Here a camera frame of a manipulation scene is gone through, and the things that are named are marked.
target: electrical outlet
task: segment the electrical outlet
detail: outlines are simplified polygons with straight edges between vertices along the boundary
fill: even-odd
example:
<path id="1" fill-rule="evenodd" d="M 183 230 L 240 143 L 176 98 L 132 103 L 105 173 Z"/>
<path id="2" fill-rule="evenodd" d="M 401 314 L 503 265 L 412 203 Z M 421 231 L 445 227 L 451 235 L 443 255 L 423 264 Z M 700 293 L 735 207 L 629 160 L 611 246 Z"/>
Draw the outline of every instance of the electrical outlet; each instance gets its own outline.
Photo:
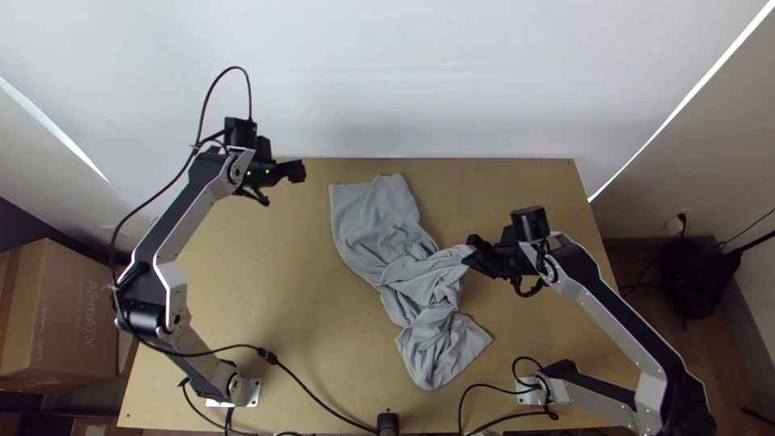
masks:
<path id="1" fill-rule="evenodd" d="M 685 210 L 686 209 L 681 209 L 673 218 L 664 223 L 670 236 L 678 236 L 683 233 L 685 224 L 678 215 L 684 214 L 684 216 L 686 216 Z"/>

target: gray towel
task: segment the gray towel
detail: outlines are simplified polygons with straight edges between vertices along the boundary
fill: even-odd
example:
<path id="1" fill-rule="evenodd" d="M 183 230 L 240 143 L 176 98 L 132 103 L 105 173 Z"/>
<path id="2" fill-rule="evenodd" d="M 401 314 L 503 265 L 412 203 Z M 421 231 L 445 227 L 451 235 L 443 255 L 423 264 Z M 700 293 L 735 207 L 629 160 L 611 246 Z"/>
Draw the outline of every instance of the gray towel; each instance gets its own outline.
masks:
<path id="1" fill-rule="evenodd" d="M 379 291 L 390 319 L 404 328 L 396 344 L 414 383 L 440 388 L 492 342 L 456 312 L 468 269 L 460 260 L 471 249 L 438 250 L 420 227 L 420 211 L 400 174 L 330 185 L 329 196 L 339 255 Z"/>

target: white wall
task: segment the white wall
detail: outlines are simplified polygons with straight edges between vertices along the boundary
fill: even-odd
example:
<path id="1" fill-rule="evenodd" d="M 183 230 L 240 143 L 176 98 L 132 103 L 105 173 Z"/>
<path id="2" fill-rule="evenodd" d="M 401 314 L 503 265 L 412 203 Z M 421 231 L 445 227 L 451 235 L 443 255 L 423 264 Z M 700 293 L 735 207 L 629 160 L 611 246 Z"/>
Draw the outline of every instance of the white wall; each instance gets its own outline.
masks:
<path id="1" fill-rule="evenodd" d="M 104 247 L 130 207 L 57 138 L 0 91 L 0 195 L 81 242 Z M 149 223 L 130 221 L 118 239 L 130 249 Z"/>
<path id="2" fill-rule="evenodd" d="M 251 73 L 256 118 L 279 155 L 574 157 L 594 192 L 764 3 L 9 0 L 0 76 L 128 204 L 181 165 L 201 98 L 230 64 Z M 244 114 L 234 75 L 206 131 Z M 16 165 L 25 161 L 11 135 L 46 142 L 0 132 Z M 91 186 L 96 200 L 104 187 L 82 192 Z M 0 195 L 29 193 L 3 186 Z"/>
<path id="3" fill-rule="evenodd" d="M 775 187 L 770 187 L 769 206 L 753 209 L 754 213 L 748 214 L 748 216 L 728 226 L 718 233 L 718 237 L 721 240 L 733 237 L 775 207 L 773 193 L 775 193 Z M 755 228 L 735 239 L 734 243 L 730 243 L 729 246 L 745 245 L 773 229 L 775 229 L 775 214 L 762 220 Z M 735 281 L 737 281 L 740 291 L 748 303 L 748 308 L 756 321 L 762 339 L 765 340 L 769 349 L 770 357 L 775 361 L 775 268 L 773 268 L 773 259 L 775 259 L 775 239 L 747 250 L 743 254 L 743 261 L 735 274 Z"/>
<path id="4" fill-rule="evenodd" d="M 734 236 L 775 208 L 775 15 L 592 203 L 604 237 L 667 236 L 688 212 L 689 235 Z M 729 249 L 775 228 L 775 214 Z M 775 241 L 745 253 L 735 279 L 775 359 Z"/>

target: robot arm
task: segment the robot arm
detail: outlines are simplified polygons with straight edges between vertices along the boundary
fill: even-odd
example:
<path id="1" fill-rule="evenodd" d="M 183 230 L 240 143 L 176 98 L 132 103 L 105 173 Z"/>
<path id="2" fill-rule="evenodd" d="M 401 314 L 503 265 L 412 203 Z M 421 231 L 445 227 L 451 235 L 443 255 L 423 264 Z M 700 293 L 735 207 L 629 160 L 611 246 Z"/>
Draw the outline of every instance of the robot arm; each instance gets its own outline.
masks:
<path id="1" fill-rule="evenodd" d="M 642 436 L 713 434 L 715 421 L 702 382 L 687 372 L 681 356 L 603 281 L 599 265 L 587 250 L 562 233 L 550 232 L 543 207 L 516 210 L 511 219 L 512 225 L 504 228 L 501 242 L 494 246 L 470 235 L 467 243 L 476 251 L 463 263 L 490 278 L 511 280 L 521 296 L 531 296 L 546 285 L 575 300 L 641 370 L 638 387 L 631 391 L 585 375 L 574 362 L 562 360 L 535 374 L 549 385 L 550 400 L 556 405 L 580 405 Z M 550 240 L 558 246 L 550 249 Z M 523 275 L 537 275 L 538 286 L 522 292 Z M 536 384 L 535 376 L 519 380 Z M 540 391 L 521 394 L 520 404 L 542 405 L 544 395 Z"/>
<path id="2" fill-rule="evenodd" d="M 243 195 L 268 206 L 260 188 L 285 177 L 303 182 L 306 171 L 301 161 L 276 163 L 269 140 L 256 136 L 252 121 L 227 118 L 225 124 L 216 136 L 224 135 L 228 151 L 220 153 L 213 147 L 195 157 L 188 184 L 132 252 L 132 261 L 118 280 L 116 307 L 121 313 L 115 324 L 167 350 L 197 395 L 208 399 L 207 405 L 251 407 L 258 402 L 260 380 L 244 380 L 234 363 L 205 354 L 210 349 L 191 328 L 186 278 L 175 260 L 216 201 Z"/>

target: plywood tabletop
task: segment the plywood tabletop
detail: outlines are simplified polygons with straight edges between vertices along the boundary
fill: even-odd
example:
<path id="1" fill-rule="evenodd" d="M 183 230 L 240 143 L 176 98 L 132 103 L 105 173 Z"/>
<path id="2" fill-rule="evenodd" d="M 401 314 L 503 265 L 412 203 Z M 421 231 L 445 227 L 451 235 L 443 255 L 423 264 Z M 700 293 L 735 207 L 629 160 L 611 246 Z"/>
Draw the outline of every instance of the plywood tabletop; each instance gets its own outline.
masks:
<path id="1" fill-rule="evenodd" d="M 582 244 L 614 283 L 576 166 L 567 159 L 304 159 L 305 183 L 266 190 L 264 208 L 247 199 L 221 200 L 181 253 L 189 279 L 192 325 L 211 347 L 250 343 L 274 351 L 319 397 L 370 426 L 378 413 L 398 413 L 409 433 L 457 431 L 460 395 L 473 383 L 514 388 L 510 365 L 518 355 L 544 364 L 574 360 L 592 376 L 635 388 L 639 372 L 574 302 L 551 289 L 516 296 L 506 282 L 470 273 L 460 312 L 493 343 L 455 380 L 427 392 L 409 378 L 379 293 L 339 258 L 331 233 L 330 183 L 370 182 L 377 174 L 404 175 L 421 225 L 441 246 L 469 233 L 500 238 L 516 208 L 542 204 L 553 230 Z M 526 278 L 524 287 L 533 284 Z M 243 375 L 262 379 L 255 409 L 237 409 L 243 431 L 353 433 L 277 367 L 249 350 L 219 355 Z M 534 371 L 526 365 L 525 374 Z M 184 374 L 169 359 L 141 347 L 129 379 L 119 424 L 168 430 L 213 430 L 184 401 Z M 204 409 L 204 401 L 195 398 Z M 556 407 L 559 421 L 527 417 L 493 430 L 538 430 L 611 425 L 576 407 Z M 530 410 L 512 396 L 476 390 L 463 408 L 466 430 L 502 415 Z M 223 422 L 224 409 L 206 409 Z"/>

